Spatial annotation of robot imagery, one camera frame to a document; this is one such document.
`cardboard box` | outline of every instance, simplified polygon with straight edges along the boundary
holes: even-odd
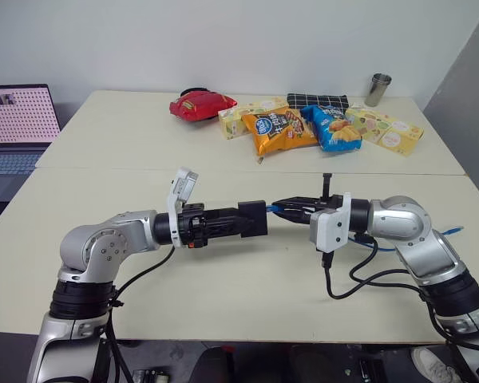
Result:
[[[409,156],[424,134],[424,129],[371,109],[349,108],[346,117],[362,135],[392,152]]]
[[[251,102],[250,104],[237,105],[230,109],[220,110],[218,112],[218,120],[220,121],[222,133],[228,140],[248,134],[249,131],[245,123],[242,122],[241,116],[245,114],[263,113],[284,106],[288,106],[284,98],[273,97],[259,102]]]

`table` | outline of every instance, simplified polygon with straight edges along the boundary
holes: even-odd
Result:
[[[240,104],[268,96],[232,95]],[[257,163],[251,136],[225,140],[217,119],[187,123],[168,111],[175,93],[97,91],[91,94],[38,161],[41,168],[123,168],[228,172],[464,174],[440,136],[408,97],[383,98],[376,108],[425,129],[409,157],[364,142],[348,153],[319,148],[277,152]],[[363,99],[350,97],[350,102]]]
[[[58,246],[72,228],[99,223],[121,211],[165,211],[172,171],[39,168],[0,217],[0,331],[37,334],[61,265]],[[191,202],[206,208],[237,201],[267,202],[319,195],[322,177],[277,172],[202,172]],[[438,230],[461,224],[449,241],[479,282],[479,192],[466,176],[340,174],[331,191],[354,198],[415,198]],[[268,216],[269,236],[210,240],[203,249],[178,249],[163,268],[121,296],[117,336],[295,342],[441,342],[415,293],[365,287],[334,301],[324,292],[320,254],[308,227]],[[165,256],[132,255],[117,276],[120,286]],[[367,256],[350,243],[331,269],[337,292],[352,286],[347,270]],[[365,275],[400,267],[381,253]],[[394,276],[387,281],[410,282]]]

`red snack bag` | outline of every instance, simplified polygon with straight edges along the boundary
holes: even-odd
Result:
[[[213,118],[220,110],[236,104],[236,101],[223,94],[210,92],[206,88],[191,88],[170,103],[170,113],[186,121],[200,121]]]

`orange snack bag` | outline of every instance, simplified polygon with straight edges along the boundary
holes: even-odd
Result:
[[[312,127],[297,109],[278,108],[241,117],[254,136],[257,155],[317,144]]]

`laptop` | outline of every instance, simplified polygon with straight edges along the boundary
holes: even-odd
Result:
[[[0,202],[13,198],[59,132],[48,85],[0,85]]]

